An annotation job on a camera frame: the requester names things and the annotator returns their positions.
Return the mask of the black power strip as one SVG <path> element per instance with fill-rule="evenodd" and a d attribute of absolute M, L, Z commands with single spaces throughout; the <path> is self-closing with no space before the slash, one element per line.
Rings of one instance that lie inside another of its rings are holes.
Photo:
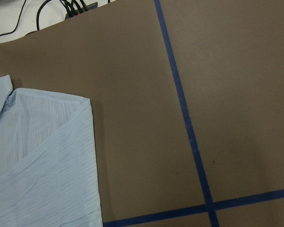
<path fill-rule="evenodd" d="M 87 4 L 83 0 L 62 0 L 61 3 L 66 9 L 66 15 L 64 19 L 69 19 L 71 17 L 96 9 L 98 7 L 98 2 Z"/>

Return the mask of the light blue button-up shirt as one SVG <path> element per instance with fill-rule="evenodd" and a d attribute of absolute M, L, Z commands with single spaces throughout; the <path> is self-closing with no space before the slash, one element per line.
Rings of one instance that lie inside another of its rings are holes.
<path fill-rule="evenodd" d="M 102 225 L 90 100 L 1 77 L 0 227 Z"/>

